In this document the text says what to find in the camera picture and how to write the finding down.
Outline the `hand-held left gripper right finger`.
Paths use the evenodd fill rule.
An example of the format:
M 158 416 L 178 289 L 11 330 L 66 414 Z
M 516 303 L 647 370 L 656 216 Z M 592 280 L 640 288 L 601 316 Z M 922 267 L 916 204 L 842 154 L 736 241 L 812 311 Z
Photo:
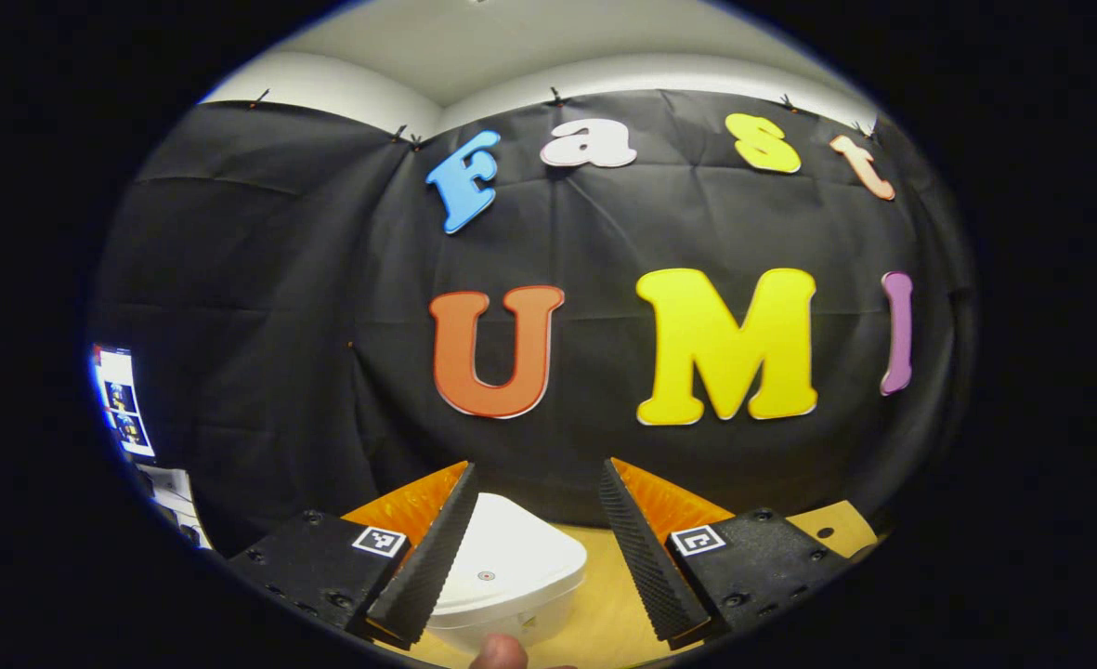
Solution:
M 732 513 L 642 467 L 604 462 L 599 498 L 655 635 L 747 635 L 853 567 L 853 504 Z

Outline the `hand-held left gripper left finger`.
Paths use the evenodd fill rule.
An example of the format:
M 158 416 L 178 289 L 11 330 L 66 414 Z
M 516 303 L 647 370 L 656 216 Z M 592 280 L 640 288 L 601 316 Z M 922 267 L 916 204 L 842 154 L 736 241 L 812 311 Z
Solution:
M 477 502 L 459 462 L 344 514 L 303 511 L 227 562 L 238 579 L 340 634 L 421 639 Z

